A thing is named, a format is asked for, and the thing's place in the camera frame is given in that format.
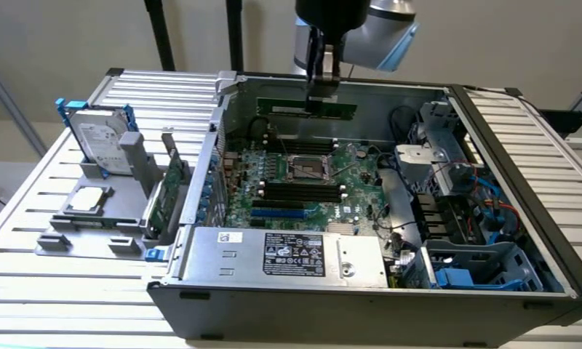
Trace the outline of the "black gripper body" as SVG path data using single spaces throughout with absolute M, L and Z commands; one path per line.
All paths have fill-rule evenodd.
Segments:
M 367 18 L 368 0 L 296 0 L 296 16 L 323 35 L 324 43 L 339 45 L 348 31 Z

